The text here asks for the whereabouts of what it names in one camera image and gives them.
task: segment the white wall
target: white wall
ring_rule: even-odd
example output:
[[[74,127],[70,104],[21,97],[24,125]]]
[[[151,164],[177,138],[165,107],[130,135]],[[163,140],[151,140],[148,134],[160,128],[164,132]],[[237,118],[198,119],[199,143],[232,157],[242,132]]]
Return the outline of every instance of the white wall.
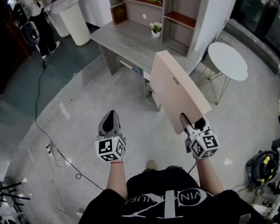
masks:
[[[102,27],[112,21],[109,0],[80,0],[83,17],[86,22]]]
[[[209,0],[194,50],[201,56],[223,30],[232,0]]]

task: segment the person in black pants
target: person in black pants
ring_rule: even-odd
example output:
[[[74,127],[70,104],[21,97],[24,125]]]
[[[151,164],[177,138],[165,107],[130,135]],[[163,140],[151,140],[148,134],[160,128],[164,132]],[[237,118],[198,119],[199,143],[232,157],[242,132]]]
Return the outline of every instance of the person in black pants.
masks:
[[[46,21],[43,11],[38,16],[31,16],[29,20],[33,21],[37,27],[40,37],[38,48],[42,57],[46,58],[46,55],[49,52],[48,49],[50,50],[50,52],[54,52],[59,46],[60,42],[55,43],[51,28]]]
[[[50,26],[47,23],[47,20],[44,15],[44,9],[41,8],[40,0],[23,0],[27,7],[31,10],[30,21],[34,22],[36,28],[39,32],[39,43],[38,48],[42,55],[42,58],[46,58],[47,54],[54,52],[57,47],[60,45],[60,42],[55,42]]]

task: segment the black t-shirt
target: black t-shirt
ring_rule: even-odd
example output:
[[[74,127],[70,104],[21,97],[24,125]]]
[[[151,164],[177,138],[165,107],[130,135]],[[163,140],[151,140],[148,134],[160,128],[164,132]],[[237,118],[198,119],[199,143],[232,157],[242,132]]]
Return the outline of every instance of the black t-shirt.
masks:
[[[167,223],[238,223],[241,215],[251,213],[250,223],[263,218],[227,190],[216,197],[202,190],[185,171],[174,168],[139,174],[127,182],[128,201],[111,189],[92,200],[79,224],[117,221]]]

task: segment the gray concrete floor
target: gray concrete floor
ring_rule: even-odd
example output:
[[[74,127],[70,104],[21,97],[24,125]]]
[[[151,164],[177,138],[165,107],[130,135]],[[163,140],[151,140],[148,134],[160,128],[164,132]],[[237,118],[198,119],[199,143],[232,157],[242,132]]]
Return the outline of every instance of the gray concrete floor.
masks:
[[[280,137],[276,102],[280,97],[280,78],[243,44],[237,42],[235,49],[246,60],[249,77],[243,82],[231,81],[221,103],[212,105],[213,110],[207,114],[221,143],[210,161],[225,189],[245,183],[245,163],[259,150],[270,149],[272,141]],[[97,67],[94,79],[88,77],[94,76],[90,66]],[[185,136],[176,135],[164,111],[155,112],[144,100],[142,77],[126,67],[111,76],[107,68],[102,70],[104,66],[99,56],[57,94],[38,118],[63,155],[105,188],[109,164],[96,156],[94,142],[98,123],[114,109],[127,141],[127,179],[142,172],[149,160],[155,160],[160,169],[177,165],[189,170],[195,161],[185,152]],[[193,80],[202,69],[202,65],[197,67],[191,75]],[[223,80],[218,78],[214,83],[220,89]],[[201,90],[214,102],[210,84]],[[32,223],[71,224],[72,220],[52,203],[78,223],[76,211],[86,208],[100,190],[84,178],[75,179],[76,171],[64,165],[58,154],[57,161],[49,158],[52,173],[46,154],[48,141],[33,124],[14,156],[6,180],[27,179],[20,193],[31,198],[23,202],[23,210]],[[191,174],[198,180],[196,169]],[[54,180],[62,200],[50,180]]]
[[[78,47],[71,37],[62,39],[58,34],[54,36],[55,41],[60,40],[61,45],[46,58],[48,67],[42,77],[38,113],[76,73],[100,54],[96,42]],[[34,122],[35,99],[41,72],[42,57],[34,51],[19,66],[0,97],[0,180],[3,180],[20,141]]]

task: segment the wooden board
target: wooden board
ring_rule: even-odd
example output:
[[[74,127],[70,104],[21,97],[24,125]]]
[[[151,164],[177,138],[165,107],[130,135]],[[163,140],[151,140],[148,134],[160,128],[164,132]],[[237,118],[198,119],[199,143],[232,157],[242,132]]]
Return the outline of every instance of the wooden board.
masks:
[[[177,134],[184,130],[182,113],[193,124],[211,110],[195,83],[166,50],[155,54],[150,84]]]

